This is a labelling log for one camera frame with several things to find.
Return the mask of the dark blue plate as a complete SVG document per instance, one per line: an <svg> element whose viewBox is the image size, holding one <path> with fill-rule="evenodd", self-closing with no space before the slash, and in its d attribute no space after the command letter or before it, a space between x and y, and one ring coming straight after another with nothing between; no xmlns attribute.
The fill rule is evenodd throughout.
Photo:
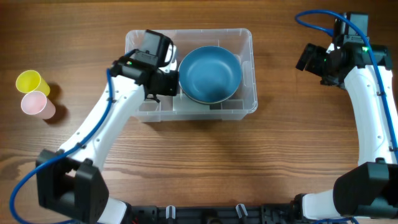
<svg viewBox="0 0 398 224"><path fill-rule="evenodd" d="M187 54L178 68L183 85L240 85L242 68L229 50L218 46L199 47Z"/></svg>

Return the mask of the pink cup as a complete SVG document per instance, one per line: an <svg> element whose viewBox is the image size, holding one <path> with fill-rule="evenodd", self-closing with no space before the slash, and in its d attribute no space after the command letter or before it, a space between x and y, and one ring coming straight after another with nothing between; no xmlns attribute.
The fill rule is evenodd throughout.
<svg viewBox="0 0 398 224"><path fill-rule="evenodd" d="M55 105L41 91L27 93L21 100L21 109L40 119L50 119L56 112Z"/></svg>

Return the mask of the yellow cup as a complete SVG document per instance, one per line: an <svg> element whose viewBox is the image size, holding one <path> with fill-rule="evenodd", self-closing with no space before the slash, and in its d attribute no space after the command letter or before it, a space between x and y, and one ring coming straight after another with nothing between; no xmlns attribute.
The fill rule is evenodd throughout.
<svg viewBox="0 0 398 224"><path fill-rule="evenodd" d="M40 91L45 96L50 93L50 87L39 72L35 70L26 70L16 79L16 88L21 93L30 93Z"/></svg>

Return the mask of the pink bowl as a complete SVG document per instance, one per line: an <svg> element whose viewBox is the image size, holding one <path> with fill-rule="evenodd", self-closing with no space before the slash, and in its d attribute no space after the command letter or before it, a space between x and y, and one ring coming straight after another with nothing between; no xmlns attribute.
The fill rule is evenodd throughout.
<svg viewBox="0 0 398 224"><path fill-rule="evenodd" d="M169 45L165 62L167 65L161 68L163 72L170 73L177 70L177 47L175 45Z"/></svg>

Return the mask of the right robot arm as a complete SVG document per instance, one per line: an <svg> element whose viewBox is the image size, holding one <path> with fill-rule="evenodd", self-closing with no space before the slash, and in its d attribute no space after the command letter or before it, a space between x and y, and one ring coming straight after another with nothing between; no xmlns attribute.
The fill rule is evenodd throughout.
<svg viewBox="0 0 398 224"><path fill-rule="evenodd" d="M387 47L348 42L328 49L308 44L296 65L344 88L351 99L359 140L357 168L337 178L331 190L297 195L293 220L397 218L397 110Z"/></svg>

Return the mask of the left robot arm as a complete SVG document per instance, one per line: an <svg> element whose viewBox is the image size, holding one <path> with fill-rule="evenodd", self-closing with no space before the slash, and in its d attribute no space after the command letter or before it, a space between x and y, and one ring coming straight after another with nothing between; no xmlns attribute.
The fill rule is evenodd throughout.
<svg viewBox="0 0 398 224"><path fill-rule="evenodd" d="M110 197L101 175L108 153L133 112L155 95L176 95L177 61L163 67L121 57L106 71L107 85L76 133L36 160L39 205L77 223L127 223L131 206Z"/></svg>

